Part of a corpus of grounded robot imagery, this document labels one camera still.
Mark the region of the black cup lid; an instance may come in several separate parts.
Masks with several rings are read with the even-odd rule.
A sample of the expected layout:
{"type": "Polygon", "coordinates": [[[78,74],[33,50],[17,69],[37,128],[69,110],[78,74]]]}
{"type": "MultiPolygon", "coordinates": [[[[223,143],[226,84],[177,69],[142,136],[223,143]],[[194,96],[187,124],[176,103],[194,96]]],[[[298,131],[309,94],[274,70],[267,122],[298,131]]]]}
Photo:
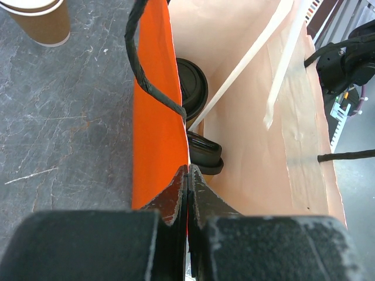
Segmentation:
{"type": "Polygon", "coordinates": [[[189,60],[177,58],[182,107],[186,111],[186,121],[197,117],[208,99],[208,83],[202,70],[189,60]]]}
{"type": "Polygon", "coordinates": [[[222,146],[191,131],[187,131],[189,156],[201,174],[214,176],[221,173],[224,162],[221,158],[222,146]]]}

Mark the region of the orange paper bag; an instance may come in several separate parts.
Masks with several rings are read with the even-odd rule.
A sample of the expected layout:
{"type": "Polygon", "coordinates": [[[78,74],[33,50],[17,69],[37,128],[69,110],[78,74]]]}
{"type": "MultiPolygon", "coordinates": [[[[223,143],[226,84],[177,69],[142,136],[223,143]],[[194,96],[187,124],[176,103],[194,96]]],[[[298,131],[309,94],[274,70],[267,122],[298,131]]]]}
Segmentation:
{"type": "MultiPolygon", "coordinates": [[[[270,21],[280,1],[135,1],[125,45],[135,76],[132,207],[150,202],[178,168],[192,165],[176,59],[195,63],[208,102],[270,21]]],[[[274,105],[263,119],[300,1],[194,129],[222,146],[209,186],[244,215],[328,215],[345,222],[315,52],[304,23],[274,105]]]]}

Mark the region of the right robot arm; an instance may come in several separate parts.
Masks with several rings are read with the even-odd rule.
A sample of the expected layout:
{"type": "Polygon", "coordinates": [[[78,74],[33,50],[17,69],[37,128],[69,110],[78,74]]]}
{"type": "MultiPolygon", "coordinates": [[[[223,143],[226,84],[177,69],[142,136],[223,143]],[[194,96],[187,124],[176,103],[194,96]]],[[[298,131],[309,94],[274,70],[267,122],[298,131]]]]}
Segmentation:
{"type": "Polygon", "coordinates": [[[329,51],[316,69],[324,95],[337,96],[352,84],[363,86],[374,76],[374,41],[329,51]]]}

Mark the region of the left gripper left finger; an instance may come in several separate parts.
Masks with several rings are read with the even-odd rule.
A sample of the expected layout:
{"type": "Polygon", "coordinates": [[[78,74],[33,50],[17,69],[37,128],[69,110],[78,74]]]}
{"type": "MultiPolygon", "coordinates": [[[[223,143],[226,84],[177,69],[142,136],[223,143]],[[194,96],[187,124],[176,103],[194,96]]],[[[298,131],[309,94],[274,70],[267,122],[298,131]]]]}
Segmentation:
{"type": "Polygon", "coordinates": [[[2,280],[183,280],[187,175],[139,210],[41,211],[15,231],[2,280]]]}

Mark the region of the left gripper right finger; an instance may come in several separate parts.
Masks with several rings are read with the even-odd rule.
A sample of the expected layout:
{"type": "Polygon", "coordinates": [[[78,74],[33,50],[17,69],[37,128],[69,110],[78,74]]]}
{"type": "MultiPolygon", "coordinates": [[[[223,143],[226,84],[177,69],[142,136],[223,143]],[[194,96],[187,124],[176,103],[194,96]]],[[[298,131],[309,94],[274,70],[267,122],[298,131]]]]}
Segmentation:
{"type": "Polygon", "coordinates": [[[245,216],[189,169],[196,280],[371,280],[343,224],[327,216],[245,216]]]}

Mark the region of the white straw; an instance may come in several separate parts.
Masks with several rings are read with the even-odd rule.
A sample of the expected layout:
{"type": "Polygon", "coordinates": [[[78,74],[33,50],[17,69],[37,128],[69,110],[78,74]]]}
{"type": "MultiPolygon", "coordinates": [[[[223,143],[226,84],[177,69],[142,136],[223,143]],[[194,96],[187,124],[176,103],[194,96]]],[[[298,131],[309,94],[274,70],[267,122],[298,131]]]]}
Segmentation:
{"type": "Polygon", "coordinates": [[[266,130],[269,130],[274,117],[274,105],[277,101],[278,93],[281,89],[289,62],[294,52],[295,45],[297,43],[300,31],[305,22],[305,15],[309,6],[309,1],[300,1],[298,10],[294,21],[291,24],[291,28],[288,33],[287,41],[282,52],[277,71],[272,82],[270,93],[267,99],[266,113],[263,119],[266,130]]]}
{"type": "Polygon", "coordinates": [[[254,56],[259,52],[263,45],[268,41],[272,34],[276,31],[285,17],[289,14],[292,9],[293,1],[280,1],[274,14],[272,15],[270,21],[267,23],[264,30],[261,32],[259,37],[251,45],[249,50],[245,53],[243,58],[238,62],[229,76],[226,78],[224,83],[220,86],[217,92],[214,94],[212,99],[208,102],[203,111],[195,119],[195,121],[189,127],[190,131],[193,131],[206,117],[210,110],[216,105],[219,99],[224,95],[224,93],[230,88],[232,83],[235,82],[237,77],[243,72],[247,67],[249,62],[254,58],[254,56]]]}

